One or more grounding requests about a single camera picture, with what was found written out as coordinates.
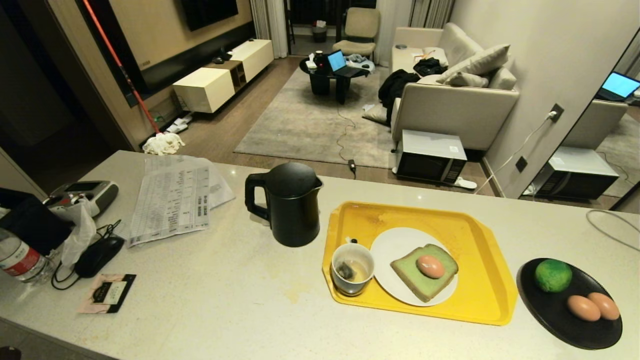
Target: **black electric kettle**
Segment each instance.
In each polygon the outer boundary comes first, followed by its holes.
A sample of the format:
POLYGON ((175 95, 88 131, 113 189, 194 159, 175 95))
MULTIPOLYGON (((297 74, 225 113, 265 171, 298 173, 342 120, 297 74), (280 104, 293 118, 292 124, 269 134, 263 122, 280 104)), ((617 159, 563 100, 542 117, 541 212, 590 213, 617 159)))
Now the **black electric kettle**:
POLYGON ((286 163, 244 182, 244 204, 250 213, 267 220, 273 236, 288 247, 304 246, 320 231, 317 194, 323 186, 314 169, 286 163), (255 204, 255 188, 264 188, 267 208, 255 204))

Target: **mop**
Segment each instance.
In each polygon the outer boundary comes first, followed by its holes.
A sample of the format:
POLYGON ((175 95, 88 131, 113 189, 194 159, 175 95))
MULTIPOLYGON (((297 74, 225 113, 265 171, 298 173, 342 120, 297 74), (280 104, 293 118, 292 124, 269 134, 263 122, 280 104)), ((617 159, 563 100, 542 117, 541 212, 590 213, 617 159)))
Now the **mop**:
POLYGON ((138 91, 133 86, 133 83, 131 82, 131 79, 129 79, 129 75, 127 74, 124 67, 122 66, 122 63, 118 58, 118 55, 116 55, 116 52, 113 50, 113 47, 111 46, 111 42, 109 42, 107 35, 104 33, 104 30, 102 30, 102 26, 100 26, 100 22, 98 21, 98 18, 96 18, 95 14, 93 13, 93 9, 91 8, 91 5, 89 5, 89 1, 84 0, 84 5, 86 6, 87 11, 91 15, 91 18, 93 19, 93 23, 95 24, 95 27, 100 32, 100 35, 102 35, 102 39, 104 40, 104 43, 109 48, 109 51, 113 56, 113 59, 116 61, 116 64, 118 64, 120 71, 122 71, 122 75, 124 75, 124 78, 127 80, 127 84, 129 84, 129 87, 131 88, 131 92, 133 93, 133 95, 136 96, 136 99, 138 100, 138 104, 140 104, 140 108, 142 108, 142 110, 145 112, 145 115, 149 120, 149 124, 151 124, 151 126, 154 128, 154 131, 156 132, 156 135, 150 138, 149 140, 147 140, 147 142, 143 145, 142 150, 147 154, 157 154, 161 156, 165 154, 175 154, 180 148, 180 145, 184 145, 184 142, 182 142, 182 139, 180 139, 180 136, 178 134, 173 134, 173 133, 163 134, 160 131, 160 129, 158 129, 158 126, 156 125, 154 118, 149 113, 149 110, 145 106, 145 103, 142 101, 140 94, 138 94, 138 91))

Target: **power cord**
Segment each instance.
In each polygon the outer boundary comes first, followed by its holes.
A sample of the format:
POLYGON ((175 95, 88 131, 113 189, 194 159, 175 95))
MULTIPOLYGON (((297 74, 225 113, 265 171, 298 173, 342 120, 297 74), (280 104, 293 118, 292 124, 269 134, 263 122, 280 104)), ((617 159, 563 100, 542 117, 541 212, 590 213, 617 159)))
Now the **power cord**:
MULTIPOLYGON (((98 235, 100 235, 100 238, 96 241, 96 243, 97 243, 98 241, 101 241, 101 240, 102 240, 102 239, 104 239, 104 238, 109 238, 111 235, 113 235, 113 231, 116 229, 116 227, 118 227, 118 225, 120 225, 120 221, 121 221, 121 220, 118 220, 118 221, 114 222, 113 224, 108 224, 108 225, 105 225, 105 226, 102 226, 102 227, 99 227, 98 229, 96 229, 96 233, 97 233, 98 235), (102 230, 102 229, 104 229, 104 228, 106 228, 106 230, 104 231, 104 234, 100 234, 100 230, 102 230)), ((58 278, 58 270, 60 270, 60 266, 62 266, 62 261, 60 261, 60 263, 59 263, 59 264, 58 264, 58 266, 56 267, 55 271, 53 272, 53 276, 51 277, 51 286, 53 286, 53 288, 54 288, 54 289, 56 289, 56 290, 66 290, 66 289, 69 289, 71 286, 75 285, 75 284, 78 282, 78 280, 82 279, 80 276, 78 276, 78 277, 76 277, 76 279, 74 280, 74 282, 72 282, 72 283, 71 283, 69 286, 67 286, 66 288, 59 288, 59 287, 57 287, 57 286, 56 286, 56 284, 55 284, 54 282, 56 282, 56 283, 58 283, 58 284, 59 284, 59 283, 61 283, 61 282, 65 282, 65 281, 69 280, 69 278, 71 277, 71 275, 73 275, 73 274, 74 274, 74 271, 71 271, 71 272, 67 275, 67 277, 66 277, 66 278, 64 278, 64 279, 60 280, 60 279, 58 278)))
POLYGON ((339 117, 350 121, 350 124, 347 124, 344 127, 344 132, 342 133, 342 135, 340 135, 340 137, 338 137, 338 139, 336 139, 335 143, 336 143, 336 145, 338 145, 340 147, 340 151, 338 152, 338 156, 340 156, 340 158, 342 158, 344 161, 347 161, 347 165, 349 166, 349 170, 353 173, 353 179, 355 180, 356 179, 356 162, 353 159, 345 159, 344 156, 342 156, 342 151, 344 150, 344 146, 342 146, 340 144, 340 139, 342 139, 345 136, 347 136, 347 128, 352 127, 353 129, 355 129, 356 128, 356 123, 353 122, 353 120, 349 119, 348 117, 343 116, 340 113, 340 107, 339 106, 336 107, 336 110, 338 112, 338 116, 339 117))
POLYGON ((604 161, 606 161, 609 165, 613 165, 615 167, 617 167, 618 169, 620 169, 624 174, 625 174, 625 181, 628 182, 631 185, 635 185, 635 183, 633 183, 632 181, 629 180, 629 173, 625 170, 625 168, 623 168, 622 166, 616 164, 616 163, 612 163, 611 161, 609 161, 609 159, 607 159, 607 153, 604 151, 597 151, 597 153, 599 154, 603 154, 604 155, 604 161))
POLYGON ((594 223, 593 223, 593 221, 591 221, 591 219, 589 218, 589 214, 592 214, 592 213, 603 213, 603 214, 611 215, 612 217, 616 217, 616 218, 618 218, 618 219, 620 219, 620 220, 622 220, 622 221, 626 222, 630 227, 633 227, 637 232, 639 232, 639 233, 640 233, 640 229, 638 229, 634 224, 631 224, 627 219, 625 219, 625 218, 621 217, 620 215, 618 215, 618 214, 614 214, 614 213, 611 213, 611 212, 609 212, 609 211, 604 211, 604 210, 589 210, 589 211, 587 211, 587 213, 585 214, 585 217, 587 218, 587 221, 589 222, 589 224, 591 224, 591 226, 593 226, 597 231, 600 231, 600 232, 601 232, 602 234, 604 234, 606 237, 608 237, 608 238, 610 238, 610 239, 613 239, 613 240, 615 240, 615 241, 617 241, 617 242, 621 243, 621 244, 622 244, 622 245, 624 245, 624 246, 630 247, 631 249, 634 249, 634 250, 636 250, 636 251, 640 251, 640 249, 639 249, 639 248, 637 248, 637 247, 635 247, 635 246, 633 246, 633 245, 629 245, 629 244, 625 243, 624 241, 622 241, 622 240, 618 239, 617 237, 615 237, 615 236, 613 236, 613 235, 611 235, 611 234, 607 233, 606 231, 602 230, 601 228, 599 228, 599 227, 598 227, 596 224, 594 224, 594 223))
POLYGON ((516 156, 516 154, 518 154, 520 152, 520 150, 522 150, 524 148, 524 145, 529 141, 529 139, 533 136, 533 134, 537 133, 538 130, 542 129, 542 127, 547 123, 548 119, 551 119, 552 117, 556 116, 557 112, 556 111, 551 111, 549 114, 547 114, 547 117, 545 118, 545 120, 542 122, 542 124, 540 124, 540 126, 538 126, 537 129, 535 129, 534 131, 532 131, 527 138, 524 140, 524 142, 522 143, 522 145, 520 146, 520 148, 518 148, 518 150, 516 150, 508 159, 507 161, 505 161, 502 165, 500 165, 500 167, 498 168, 498 170, 494 171, 493 174, 491 174, 491 176, 474 192, 474 195, 477 194, 480 190, 482 190, 482 188, 484 188, 485 185, 487 185, 489 183, 489 181, 491 181, 491 179, 493 179, 493 177, 498 174, 498 171, 502 170, 503 167, 505 167, 505 165, 507 165, 514 156, 516 156))

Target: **sofa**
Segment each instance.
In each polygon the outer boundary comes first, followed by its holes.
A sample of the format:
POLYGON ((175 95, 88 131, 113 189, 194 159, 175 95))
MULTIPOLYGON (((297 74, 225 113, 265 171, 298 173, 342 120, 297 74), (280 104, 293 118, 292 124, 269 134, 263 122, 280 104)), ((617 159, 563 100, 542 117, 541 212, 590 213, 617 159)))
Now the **sofa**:
POLYGON ((562 146, 597 149, 627 113, 624 102, 593 100, 562 142, 562 146))
MULTIPOLYGON (((397 28, 393 44, 392 72, 399 69, 414 72, 414 56, 423 54, 427 47, 442 48, 449 68, 484 51, 453 23, 443 29, 397 28), (398 49, 396 44, 407 48, 398 49)), ((457 135, 466 149, 489 149, 520 95, 513 88, 516 79, 507 68, 499 67, 490 75, 486 88, 443 85, 436 81, 439 75, 408 83, 392 110, 394 141, 400 141, 402 130, 409 129, 457 135), (510 84, 506 90, 504 84, 510 84)))

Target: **mop head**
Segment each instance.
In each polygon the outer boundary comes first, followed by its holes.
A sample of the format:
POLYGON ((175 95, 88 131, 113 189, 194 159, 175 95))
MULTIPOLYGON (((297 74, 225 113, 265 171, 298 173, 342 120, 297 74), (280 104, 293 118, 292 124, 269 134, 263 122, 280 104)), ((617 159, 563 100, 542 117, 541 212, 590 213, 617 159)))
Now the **mop head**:
POLYGON ((178 134, 156 134, 151 139, 147 140, 147 143, 142 147, 147 154, 165 155, 175 154, 180 145, 184 145, 182 139, 178 134))

